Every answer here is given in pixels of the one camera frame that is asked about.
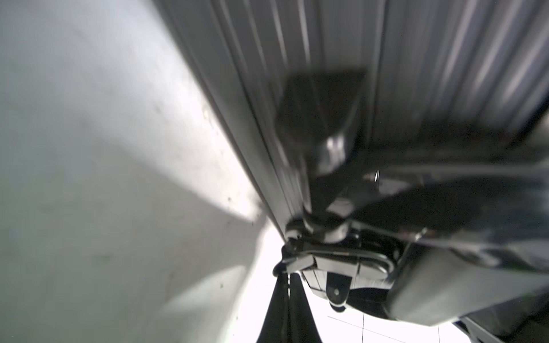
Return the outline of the black poker case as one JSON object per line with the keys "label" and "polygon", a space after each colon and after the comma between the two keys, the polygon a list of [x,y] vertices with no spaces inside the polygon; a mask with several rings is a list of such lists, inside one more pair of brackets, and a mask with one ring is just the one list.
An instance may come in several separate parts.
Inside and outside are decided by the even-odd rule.
{"label": "black poker case", "polygon": [[339,310],[409,247],[353,196],[548,175],[547,1],[159,1],[307,281]]}

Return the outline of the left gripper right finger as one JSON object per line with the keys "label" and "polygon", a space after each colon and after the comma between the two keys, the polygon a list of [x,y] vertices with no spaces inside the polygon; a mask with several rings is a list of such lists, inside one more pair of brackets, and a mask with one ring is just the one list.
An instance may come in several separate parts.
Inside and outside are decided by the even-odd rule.
{"label": "left gripper right finger", "polygon": [[321,343],[303,283],[297,273],[290,275],[290,338],[289,342]]}

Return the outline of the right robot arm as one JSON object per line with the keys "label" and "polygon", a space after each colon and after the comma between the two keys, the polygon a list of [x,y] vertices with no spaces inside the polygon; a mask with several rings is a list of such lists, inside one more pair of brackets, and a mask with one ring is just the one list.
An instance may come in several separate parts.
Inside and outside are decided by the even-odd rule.
{"label": "right robot arm", "polygon": [[548,341],[548,175],[477,175],[352,198],[351,220],[409,247],[392,287],[350,293],[373,317],[476,324],[483,341]]}

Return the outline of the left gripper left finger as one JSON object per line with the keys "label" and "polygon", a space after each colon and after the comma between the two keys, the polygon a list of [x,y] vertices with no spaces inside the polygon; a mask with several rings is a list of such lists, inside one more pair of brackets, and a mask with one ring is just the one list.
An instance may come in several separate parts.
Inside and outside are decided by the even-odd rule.
{"label": "left gripper left finger", "polygon": [[278,276],[257,343],[283,343],[289,337],[288,276]]}

